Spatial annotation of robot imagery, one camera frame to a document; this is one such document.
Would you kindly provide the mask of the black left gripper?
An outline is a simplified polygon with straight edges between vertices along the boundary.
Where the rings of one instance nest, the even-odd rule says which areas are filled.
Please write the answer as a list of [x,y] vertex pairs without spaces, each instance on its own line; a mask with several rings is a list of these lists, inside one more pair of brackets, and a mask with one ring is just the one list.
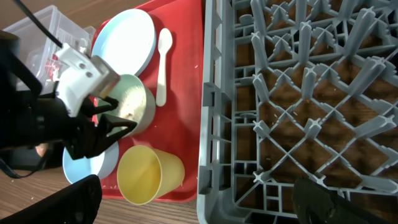
[[135,121],[110,114],[102,114],[95,126],[91,117],[116,109],[119,101],[107,96],[102,99],[105,105],[95,106],[86,86],[74,90],[61,83],[47,96],[39,96],[42,85],[38,81],[27,82],[27,87],[18,93],[25,103],[18,112],[19,146],[61,141],[73,159],[91,158],[137,126]]

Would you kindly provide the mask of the light blue plate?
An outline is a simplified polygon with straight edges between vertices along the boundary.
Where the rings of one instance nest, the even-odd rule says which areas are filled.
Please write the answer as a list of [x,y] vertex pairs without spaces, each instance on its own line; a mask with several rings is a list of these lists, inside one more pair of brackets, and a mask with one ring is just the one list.
[[140,9],[120,12],[99,32],[91,53],[118,74],[139,76],[148,66],[156,44],[151,16]]

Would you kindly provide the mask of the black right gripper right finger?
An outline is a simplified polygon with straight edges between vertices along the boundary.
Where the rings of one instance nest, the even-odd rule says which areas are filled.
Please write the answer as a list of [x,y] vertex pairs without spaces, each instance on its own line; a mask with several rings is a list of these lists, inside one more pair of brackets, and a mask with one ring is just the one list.
[[382,224],[385,220],[352,204],[316,182],[300,177],[294,183],[294,211],[300,223]]

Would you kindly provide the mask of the red snack wrapper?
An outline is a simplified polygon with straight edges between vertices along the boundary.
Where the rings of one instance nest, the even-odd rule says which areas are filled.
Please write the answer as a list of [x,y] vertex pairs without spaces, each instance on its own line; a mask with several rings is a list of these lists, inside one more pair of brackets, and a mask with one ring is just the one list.
[[45,64],[45,71],[47,72],[47,81],[55,82],[59,80],[60,69],[62,65],[58,61],[58,57],[55,54],[47,60]]

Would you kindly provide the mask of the white plastic spoon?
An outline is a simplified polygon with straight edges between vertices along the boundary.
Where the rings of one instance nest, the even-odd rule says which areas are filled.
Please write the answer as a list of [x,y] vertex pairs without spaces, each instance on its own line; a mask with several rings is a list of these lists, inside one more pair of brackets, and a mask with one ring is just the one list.
[[171,49],[173,38],[171,31],[163,28],[159,34],[158,51],[159,51],[159,71],[157,79],[156,105],[161,107],[167,101],[167,82],[166,82],[166,59],[167,53]]

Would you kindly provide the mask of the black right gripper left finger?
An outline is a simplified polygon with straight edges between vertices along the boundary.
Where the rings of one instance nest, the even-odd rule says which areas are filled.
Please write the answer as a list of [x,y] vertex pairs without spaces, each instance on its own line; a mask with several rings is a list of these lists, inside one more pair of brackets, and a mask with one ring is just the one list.
[[100,179],[97,175],[91,174],[1,219],[1,224],[93,223],[102,196]]

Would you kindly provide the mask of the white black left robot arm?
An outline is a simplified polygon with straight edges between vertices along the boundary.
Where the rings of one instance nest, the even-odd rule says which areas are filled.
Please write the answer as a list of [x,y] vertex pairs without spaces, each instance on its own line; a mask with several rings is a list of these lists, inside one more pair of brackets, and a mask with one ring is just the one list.
[[109,94],[121,77],[102,58],[64,44],[57,57],[68,68],[45,98],[18,50],[18,36],[2,31],[1,149],[60,141],[72,159],[91,158],[136,127],[108,114],[118,107]]

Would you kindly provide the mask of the light blue bowl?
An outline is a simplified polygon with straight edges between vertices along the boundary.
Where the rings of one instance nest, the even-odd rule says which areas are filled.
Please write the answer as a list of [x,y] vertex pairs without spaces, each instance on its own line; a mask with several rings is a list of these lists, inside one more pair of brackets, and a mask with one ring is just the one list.
[[97,175],[100,179],[106,178],[116,167],[119,159],[119,144],[115,142],[100,155],[92,158],[83,157],[73,160],[64,149],[62,157],[63,173],[69,183],[74,184],[88,175]]

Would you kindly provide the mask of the yellow plastic cup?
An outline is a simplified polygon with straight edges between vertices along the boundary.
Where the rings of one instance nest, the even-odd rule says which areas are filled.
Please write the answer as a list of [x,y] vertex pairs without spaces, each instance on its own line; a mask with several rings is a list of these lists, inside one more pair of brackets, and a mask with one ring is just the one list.
[[134,205],[147,204],[181,186],[185,167],[177,156],[147,146],[133,146],[121,157],[117,182]]

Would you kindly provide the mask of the pale green bowl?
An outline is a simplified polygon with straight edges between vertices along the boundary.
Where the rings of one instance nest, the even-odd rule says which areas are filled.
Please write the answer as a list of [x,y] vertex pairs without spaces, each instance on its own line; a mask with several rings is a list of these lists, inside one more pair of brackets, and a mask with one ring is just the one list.
[[136,122],[137,126],[125,136],[144,132],[153,121],[156,108],[155,98],[138,77],[121,75],[120,81],[109,96],[118,100],[119,105],[115,110],[97,114],[98,121],[103,114],[110,114]]

